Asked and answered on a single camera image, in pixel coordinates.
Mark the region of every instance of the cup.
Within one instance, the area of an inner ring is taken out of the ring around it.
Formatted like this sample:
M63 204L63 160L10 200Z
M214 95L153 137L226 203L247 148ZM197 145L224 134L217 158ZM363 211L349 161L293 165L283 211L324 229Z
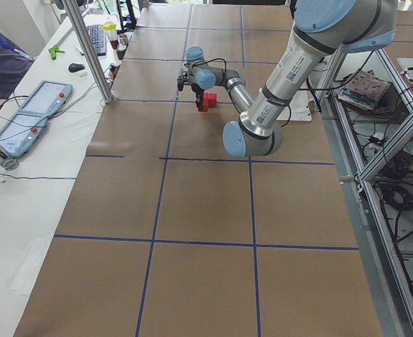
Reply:
M103 24L103 30L105 30L105 33L107 34L111 47L116 50L119 45L119 42L117 41L116 24L108 21Z

